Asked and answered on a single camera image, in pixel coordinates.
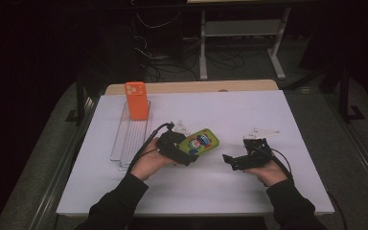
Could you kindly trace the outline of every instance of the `black long-sleeve shirt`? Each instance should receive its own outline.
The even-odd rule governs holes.
[[[125,229],[131,223],[134,210],[148,188],[143,181],[127,174],[116,189],[91,207],[88,219],[76,229]],[[326,229],[315,217],[315,207],[301,196],[291,180],[271,186],[267,194],[274,207],[274,218],[282,230]]]

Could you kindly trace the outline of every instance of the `black hand-mounted device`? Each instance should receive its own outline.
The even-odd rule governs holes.
[[[287,178],[292,179],[291,172],[289,172],[284,164],[272,154],[271,148],[267,144],[265,138],[255,140],[243,139],[243,143],[246,147],[247,155],[240,157],[222,155],[225,163],[230,164],[233,171],[259,168],[272,160],[283,170]]]
[[[167,127],[167,131],[161,134],[160,138],[156,142],[156,146],[160,152],[160,154],[165,155],[171,160],[177,162],[178,164],[182,164],[185,166],[190,165],[191,162],[195,162],[198,158],[198,155],[190,155],[186,152],[182,151],[178,148],[178,145],[184,141],[186,136],[181,133],[177,133],[172,131],[174,124],[173,123],[165,123],[158,127],[146,140],[143,146],[136,152],[132,161],[129,164],[129,168],[126,173],[130,173],[133,169],[133,166],[136,164],[137,160],[141,157],[143,150],[148,146],[151,140],[157,135],[158,131],[162,127]]]

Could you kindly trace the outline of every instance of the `table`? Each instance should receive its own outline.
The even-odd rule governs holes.
[[[234,91],[236,85],[242,91]],[[266,90],[262,90],[263,85],[268,85]],[[189,167],[168,166],[151,177],[146,182],[149,190],[136,209],[136,217],[271,214],[273,210],[265,187],[250,174],[233,172],[221,156],[223,153],[245,155],[242,136],[253,127],[282,132],[268,138],[268,144],[287,157],[296,187],[315,205],[316,214],[333,213],[334,208],[284,93],[274,86],[270,80],[147,84],[153,129],[166,122],[182,120],[192,132],[210,128],[220,145],[201,155]],[[109,159],[126,101],[124,95],[118,95],[123,93],[122,87],[110,85],[106,95],[100,98],[57,207],[61,215],[87,215],[89,208],[114,189],[126,173],[118,171],[118,164]],[[188,88],[191,93],[173,93],[173,88],[181,91]]]

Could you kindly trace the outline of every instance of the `person's left hand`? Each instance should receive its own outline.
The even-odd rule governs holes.
[[[159,171],[163,166],[176,164],[169,157],[164,156],[157,151],[157,139],[158,138],[154,138],[151,140],[130,172],[142,181],[149,179],[151,175],[157,173],[157,171]]]

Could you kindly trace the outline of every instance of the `orange object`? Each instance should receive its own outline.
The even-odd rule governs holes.
[[[149,116],[149,103],[146,86],[141,81],[125,84],[127,106],[131,120],[146,120]]]

